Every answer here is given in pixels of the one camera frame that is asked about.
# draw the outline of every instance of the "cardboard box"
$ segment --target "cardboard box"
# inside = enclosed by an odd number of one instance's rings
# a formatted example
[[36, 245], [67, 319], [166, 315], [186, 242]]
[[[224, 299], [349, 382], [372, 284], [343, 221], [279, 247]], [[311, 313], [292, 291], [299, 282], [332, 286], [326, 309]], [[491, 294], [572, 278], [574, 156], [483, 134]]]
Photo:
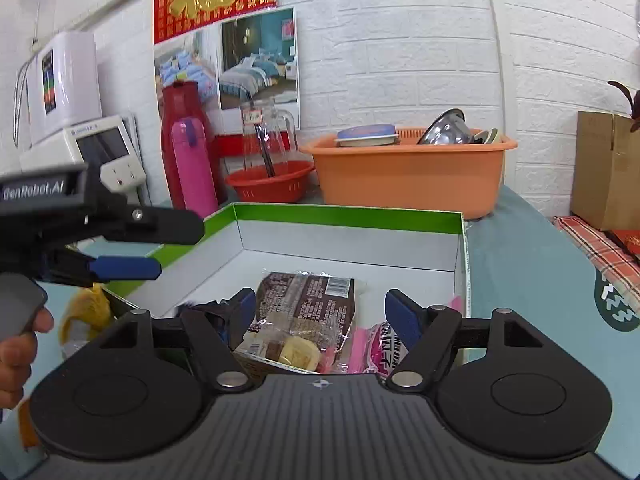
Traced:
[[[464, 315], [470, 315], [460, 213], [242, 203], [210, 216], [205, 229], [195, 246], [160, 246], [149, 254], [162, 263], [156, 281], [111, 282], [109, 290], [126, 298], [124, 305], [171, 317], [186, 301], [228, 299], [245, 286], [256, 290], [272, 271], [311, 272], [358, 282], [352, 327], [383, 322], [385, 295], [391, 288], [424, 307], [459, 297]], [[237, 357], [255, 378], [303, 373], [252, 354]]]
[[601, 231], [640, 229], [640, 131], [630, 118], [578, 112], [571, 212]]

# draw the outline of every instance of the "pink snack package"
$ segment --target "pink snack package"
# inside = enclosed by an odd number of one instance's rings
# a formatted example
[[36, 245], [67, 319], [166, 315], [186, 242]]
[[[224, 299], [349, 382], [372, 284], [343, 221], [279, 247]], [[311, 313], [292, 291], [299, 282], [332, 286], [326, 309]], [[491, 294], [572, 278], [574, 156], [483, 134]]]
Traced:
[[385, 321], [371, 328], [356, 328], [351, 338], [351, 352], [346, 353], [343, 352], [334, 365], [334, 373], [375, 373], [386, 379], [407, 354], [407, 349]]

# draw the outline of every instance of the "finger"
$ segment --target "finger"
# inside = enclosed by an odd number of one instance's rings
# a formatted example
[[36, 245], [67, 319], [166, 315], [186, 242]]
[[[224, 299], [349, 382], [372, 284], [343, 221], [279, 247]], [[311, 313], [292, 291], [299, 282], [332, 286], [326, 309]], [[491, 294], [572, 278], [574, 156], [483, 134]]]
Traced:
[[43, 334], [53, 329], [53, 316], [46, 308], [41, 308], [36, 314], [36, 319], [33, 320], [33, 329]]
[[0, 392], [0, 408], [6, 408], [8, 410], [14, 409], [20, 400], [24, 392], [22, 389], [18, 392]]
[[27, 366], [33, 363], [38, 340], [33, 332], [5, 339], [0, 343], [0, 363], [7, 366]]
[[19, 392], [29, 377], [31, 377], [30, 366], [12, 368], [0, 365], [0, 391]]

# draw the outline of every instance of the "plastic food container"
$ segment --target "plastic food container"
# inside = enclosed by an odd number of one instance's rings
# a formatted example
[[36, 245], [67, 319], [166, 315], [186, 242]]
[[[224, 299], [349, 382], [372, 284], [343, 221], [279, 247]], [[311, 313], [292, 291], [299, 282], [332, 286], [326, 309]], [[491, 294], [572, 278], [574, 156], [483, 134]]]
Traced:
[[392, 146], [337, 148], [335, 136], [300, 150], [314, 157], [324, 201], [335, 205], [490, 213], [498, 200], [504, 151], [518, 143], [418, 145], [424, 128], [398, 128]]
[[338, 132], [335, 143], [341, 147], [383, 146], [393, 144], [397, 138], [396, 128], [392, 124], [372, 124]]

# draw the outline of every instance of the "plant leaf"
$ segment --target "plant leaf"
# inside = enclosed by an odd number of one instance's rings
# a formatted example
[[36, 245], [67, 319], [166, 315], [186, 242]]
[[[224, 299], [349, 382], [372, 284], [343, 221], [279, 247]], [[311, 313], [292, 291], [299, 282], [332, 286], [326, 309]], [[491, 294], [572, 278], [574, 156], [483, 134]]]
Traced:
[[626, 86], [624, 86], [622, 83], [619, 83], [617, 81], [607, 81], [607, 83], [609, 83], [611, 86], [615, 86], [618, 90], [620, 90], [625, 95], [625, 97], [629, 101], [629, 105], [631, 106], [631, 110], [633, 111], [634, 102], [631, 99], [631, 92], [629, 91], [629, 89]]
[[640, 90], [636, 92], [634, 97], [634, 105], [631, 107], [631, 118], [640, 119]]

